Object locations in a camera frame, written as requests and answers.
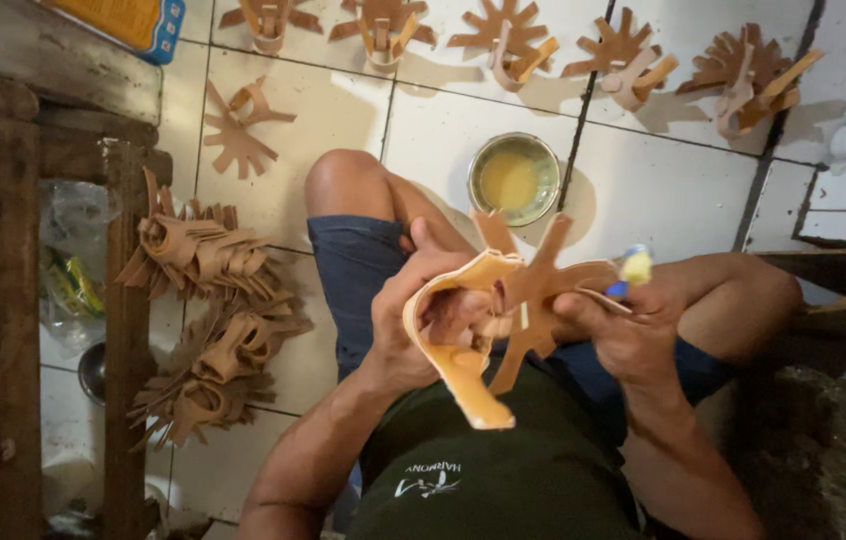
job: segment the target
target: yellow glue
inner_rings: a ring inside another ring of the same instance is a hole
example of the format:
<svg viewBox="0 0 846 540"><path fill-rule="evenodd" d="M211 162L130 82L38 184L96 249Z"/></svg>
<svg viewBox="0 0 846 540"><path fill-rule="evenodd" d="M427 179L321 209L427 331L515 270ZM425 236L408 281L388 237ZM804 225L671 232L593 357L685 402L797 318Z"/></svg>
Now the yellow glue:
<svg viewBox="0 0 846 540"><path fill-rule="evenodd" d="M521 153L497 153L479 177L479 191L497 210L522 209L537 198L538 190L536 164Z"/></svg>

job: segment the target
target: wooden frame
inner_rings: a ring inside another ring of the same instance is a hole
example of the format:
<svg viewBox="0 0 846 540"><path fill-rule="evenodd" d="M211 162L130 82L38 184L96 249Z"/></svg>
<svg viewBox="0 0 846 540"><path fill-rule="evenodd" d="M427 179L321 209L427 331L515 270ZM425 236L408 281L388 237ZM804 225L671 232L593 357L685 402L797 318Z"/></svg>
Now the wooden frame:
<svg viewBox="0 0 846 540"><path fill-rule="evenodd" d="M71 109L38 115L30 90L0 80L0 540L43 534L37 181L69 178L104 184L122 213L109 228L107 281L136 249L136 224L148 210L143 166L168 184L173 162L153 150L153 129L104 112ZM74 129L81 126L86 129ZM145 291L107 286L105 538L143 539L158 514L144 501L143 434L126 414L155 365L149 352Z"/></svg>

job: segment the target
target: metal pot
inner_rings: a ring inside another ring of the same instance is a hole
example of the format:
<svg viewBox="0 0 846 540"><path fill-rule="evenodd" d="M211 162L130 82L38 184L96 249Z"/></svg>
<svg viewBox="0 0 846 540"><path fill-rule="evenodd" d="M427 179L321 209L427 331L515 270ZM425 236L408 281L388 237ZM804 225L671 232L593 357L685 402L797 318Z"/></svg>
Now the metal pot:
<svg viewBox="0 0 846 540"><path fill-rule="evenodd" d="M501 153L522 154L535 163L536 197L522 208L494 208L481 190L480 184L487 164ZM487 213L498 210L510 227L530 225L543 217L557 201L560 187L560 162L557 155L539 137L529 133L513 131L497 135L486 141L470 161L467 190L473 208Z"/></svg>

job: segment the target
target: glue bowl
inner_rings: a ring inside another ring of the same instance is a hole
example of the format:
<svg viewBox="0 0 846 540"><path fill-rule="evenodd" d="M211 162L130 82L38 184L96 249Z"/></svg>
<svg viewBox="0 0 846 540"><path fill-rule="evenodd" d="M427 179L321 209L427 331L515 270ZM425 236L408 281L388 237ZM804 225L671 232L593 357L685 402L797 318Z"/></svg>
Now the glue bowl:
<svg viewBox="0 0 846 540"><path fill-rule="evenodd" d="M488 165L506 156L525 163L530 171L527 174L534 183L533 191L519 207L497 207L486 190ZM473 208L486 213L498 211L509 227L523 227L549 211L560 194L560 184L560 162L553 150L536 136L513 131L489 139L477 150L470 161L467 190Z"/></svg>

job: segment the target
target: leg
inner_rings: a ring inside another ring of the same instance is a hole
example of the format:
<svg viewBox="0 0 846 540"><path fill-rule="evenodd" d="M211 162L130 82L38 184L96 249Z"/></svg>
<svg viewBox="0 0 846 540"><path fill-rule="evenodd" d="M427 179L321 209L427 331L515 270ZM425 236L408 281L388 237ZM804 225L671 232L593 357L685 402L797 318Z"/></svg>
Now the leg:
<svg viewBox="0 0 846 540"><path fill-rule="evenodd" d="M686 302L679 336L734 365L748 363L803 306L793 276L739 252L660 264L653 279Z"/></svg>
<svg viewBox="0 0 846 540"><path fill-rule="evenodd" d="M306 178L309 217L361 215L403 224L404 235L417 217L446 249L477 251L450 224L443 212L415 185L388 171L376 157L359 150L331 150L309 169Z"/></svg>
<svg viewBox="0 0 846 540"><path fill-rule="evenodd" d="M370 304L405 264L413 219L423 216L443 245L473 248L425 195L366 152L323 154L309 170L304 193L316 268L337 329L342 380L373 344Z"/></svg>

